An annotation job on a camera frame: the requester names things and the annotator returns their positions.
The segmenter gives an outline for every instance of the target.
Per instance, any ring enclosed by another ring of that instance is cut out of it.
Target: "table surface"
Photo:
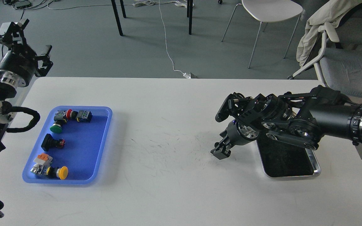
[[[255,143],[235,146],[224,160],[209,153],[229,122],[214,120],[228,94],[306,93],[318,84],[39,78],[23,106],[37,110],[40,122],[3,139],[0,225],[362,225],[362,162],[348,140],[323,137],[315,152],[322,172],[311,179],[265,176]],[[59,105],[113,111],[99,173],[88,185],[29,184],[21,177],[48,113]],[[18,114],[11,126],[29,118]]]

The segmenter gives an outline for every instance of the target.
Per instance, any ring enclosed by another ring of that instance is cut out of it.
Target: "gray floor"
[[[269,24],[260,34],[251,69],[247,67],[259,22],[242,6],[237,8],[224,42],[220,42],[233,8],[239,2],[224,0],[219,5],[216,0],[195,0],[192,35],[188,35],[185,8],[173,4],[161,6],[168,51],[176,70],[192,72],[199,78],[286,79],[299,69],[295,60],[296,47],[304,34],[308,15],[315,11],[312,7],[320,6],[321,1],[296,0],[303,5],[306,14],[299,23],[286,59],[283,55],[296,19]],[[51,7],[110,3],[109,0],[61,0]],[[48,76],[182,78],[182,73],[173,71],[166,53],[159,7],[125,6],[125,9],[128,18],[120,18],[123,37],[118,35],[111,6],[27,10],[24,18],[30,23],[25,36],[37,53],[44,45],[53,46],[54,66]],[[14,10],[0,1],[0,26],[4,22],[19,21],[21,15],[21,10]],[[303,73],[300,79],[316,79],[314,70]]]

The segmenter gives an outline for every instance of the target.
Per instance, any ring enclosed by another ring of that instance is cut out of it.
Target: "gray chair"
[[[314,66],[325,86],[362,98],[362,4],[346,13],[336,29],[325,23],[318,31],[320,47],[289,79]]]

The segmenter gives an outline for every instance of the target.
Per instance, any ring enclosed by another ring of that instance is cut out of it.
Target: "table leg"
[[[192,33],[192,8],[194,6],[194,0],[189,0],[189,32],[188,34]]]
[[[187,0],[187,17],[189,17],[189,1],[190,0]]]
[[[111,0],[111,4],[112,4],[112,9],[114,10],[115,21],[117,22],[119,35],[123,36],[124,34],[122,33],[121,23],[119,21],[119,16],[118,16],[118,11],[117,11],[117,6],[115,4],[115,0]]]
[[[125,14],[124,0],[119,0],[119,3],[121,4],[122,16],[127,18],[127,15]]]

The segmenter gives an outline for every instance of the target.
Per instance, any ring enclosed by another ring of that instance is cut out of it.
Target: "chair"
[[[303,8],[290,0],[242,0],[241,3],[237,4],[234,7],[233,13],[231,14],[230,21],[227,24],[226,31],[224,32],[222,41],[224,40],[224,37],[226,36],[228,26],[230,25],[231,19],[234,16],[234,12],[237,8],[237,6],[242,5],[247,10],[248,13],[251,14],[253,18],[260,21],[258,34],[255,40],[254,48],[252,50],[250,63],[248,64],[248,68],[251,66],[252,57],[254,56],[256,44],[258,41],[258,37],[261,31],[262,23],[266,23],[263,31],[265,31],[267,23],[273,23],[273,22],[279,22],[283,20],[287,20],[290,18],[293,18],[295,16],[301,15],[301,12],[303,11]],[[290,41],[287,45],[286,53],[284,54],[283,58],[286,57],[288,48],[290,47],[291,40],[293,39],[294,33],[296,32],[297,24],[299,23],[300,16],[297,19],[296,26],[293,30],[293,35],[290,38]]]
[[[325,86],[362,98],[362,3],[348,11],[336,29],[325,23],[318,32],[320,47],[315,45],[303,67],[288,79],[313,66]]]

